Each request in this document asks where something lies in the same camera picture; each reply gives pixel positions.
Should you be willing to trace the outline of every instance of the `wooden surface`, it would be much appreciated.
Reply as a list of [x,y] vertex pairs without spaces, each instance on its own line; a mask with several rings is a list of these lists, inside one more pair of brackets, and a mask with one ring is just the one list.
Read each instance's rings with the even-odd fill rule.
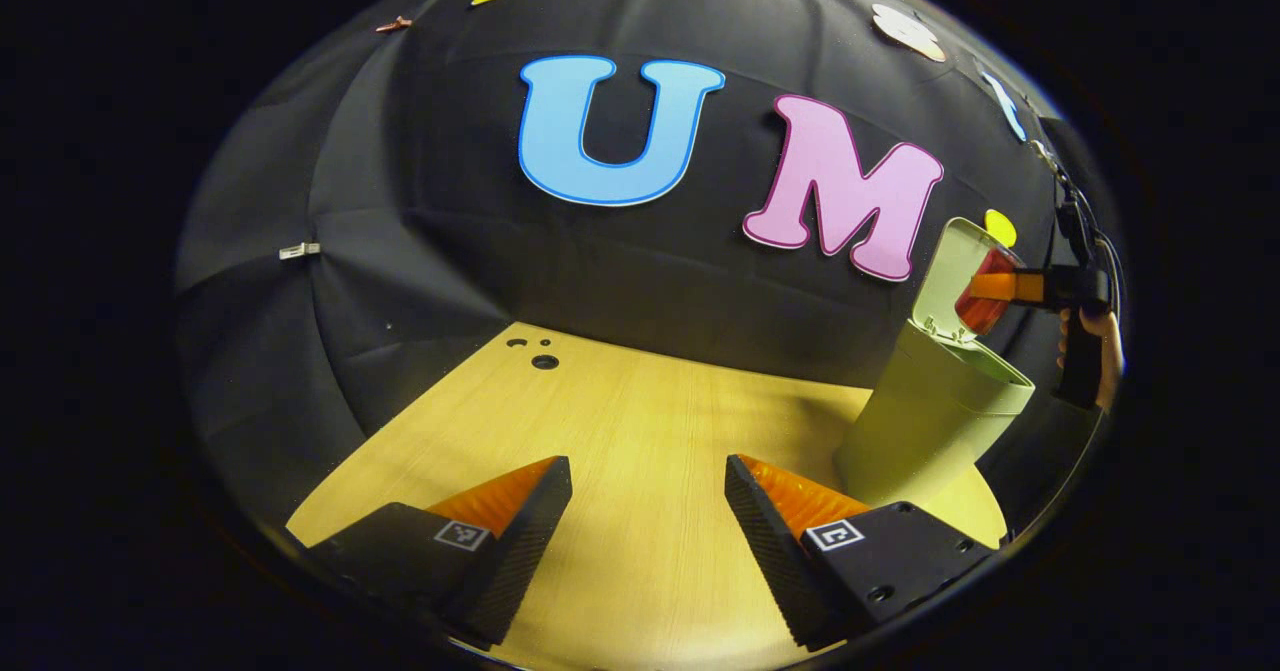
[[[544,353],[559,366],[531,365]],[[776,668],[810,654],[724,501],[724,458],[838,489],[832,453],[869,393],[517,323],[352,453],[288,529],[314,546],[384,503],[426,507],[564,455],[573,498],[490,653],[539,670]]]

